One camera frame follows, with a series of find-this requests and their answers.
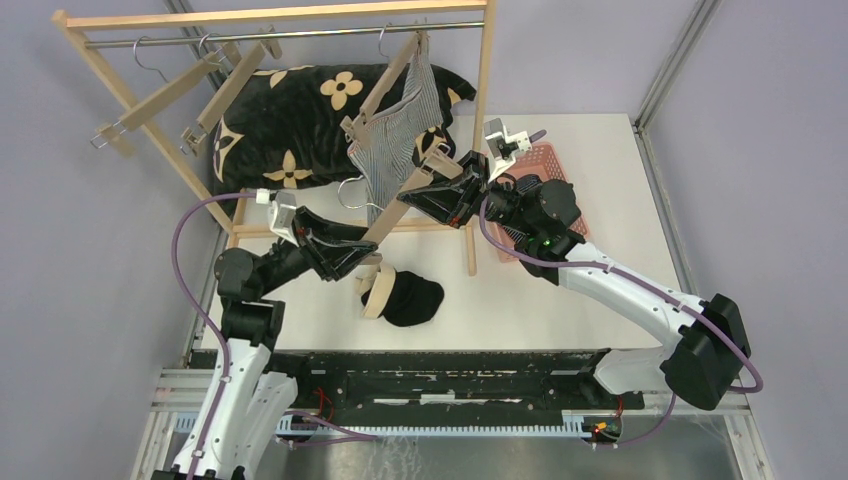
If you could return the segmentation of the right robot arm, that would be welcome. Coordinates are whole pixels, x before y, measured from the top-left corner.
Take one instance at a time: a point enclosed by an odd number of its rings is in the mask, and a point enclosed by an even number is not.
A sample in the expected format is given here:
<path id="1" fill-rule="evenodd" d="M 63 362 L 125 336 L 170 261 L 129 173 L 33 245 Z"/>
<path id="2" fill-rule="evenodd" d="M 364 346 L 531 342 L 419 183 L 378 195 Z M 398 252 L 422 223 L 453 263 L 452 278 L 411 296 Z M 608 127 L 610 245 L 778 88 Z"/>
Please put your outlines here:
<path id="1" fill-rule="evenodd" d="M 656 348 L 596 354 L 577 382 L 587 405 L 599 408 L 618 394 L 666 388 L 711 411 L 726 393 L 745 392 L 734 382 L 753 365 L 737 303 L 722 294 L 705 300 L 676 291 L 614 261 L 572 229 L 581 211 L 568 181 L 535 174 L 493 178 L 488 159 L 470 152 L 461 175 L 397 198 L 446 226 L 477 218 L 516 233 L 512 246 L 488 240 L 530 275 L 601 303 L 658 341 Z"/>

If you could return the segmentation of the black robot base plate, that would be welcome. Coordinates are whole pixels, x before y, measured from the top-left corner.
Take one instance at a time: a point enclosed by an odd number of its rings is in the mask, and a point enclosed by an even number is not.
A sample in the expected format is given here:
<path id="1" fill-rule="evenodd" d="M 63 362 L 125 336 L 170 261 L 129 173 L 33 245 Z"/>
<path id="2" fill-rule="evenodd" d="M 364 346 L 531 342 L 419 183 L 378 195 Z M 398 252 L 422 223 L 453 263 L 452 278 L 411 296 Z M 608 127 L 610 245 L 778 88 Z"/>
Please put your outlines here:
<path id="1" fill-rule="evenodd" d="M 641 410 L 639 393 L 607 393 L 588 352 L 274 353 L 264 371 L 294 377 L 297 410 L 344 427 L 555 426 L 565 410 Z"/>

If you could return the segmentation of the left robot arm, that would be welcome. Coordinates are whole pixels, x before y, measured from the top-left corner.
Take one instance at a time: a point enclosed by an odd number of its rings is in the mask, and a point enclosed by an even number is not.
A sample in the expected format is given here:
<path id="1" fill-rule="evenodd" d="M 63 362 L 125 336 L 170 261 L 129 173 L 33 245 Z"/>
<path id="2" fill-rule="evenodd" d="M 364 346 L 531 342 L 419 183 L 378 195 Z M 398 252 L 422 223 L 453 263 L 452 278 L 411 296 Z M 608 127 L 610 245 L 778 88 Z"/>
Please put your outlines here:
<path id="1" fill-rule="evenodd" d="M 364 226 L 324 219 L 306 207 L 263 255 L 232 247 L 213 271 L 222 304 L 209 328 L 218 342 L 212 380 L 199 418 L 171 467 L 154 479 L 253 479 L 279 422 L 307 404 L 314 379 L 298 369 L 270 371 L 286 305 L 266 295 L 309 271 L 324 281 L 347 276 L 378 245 Z"/>

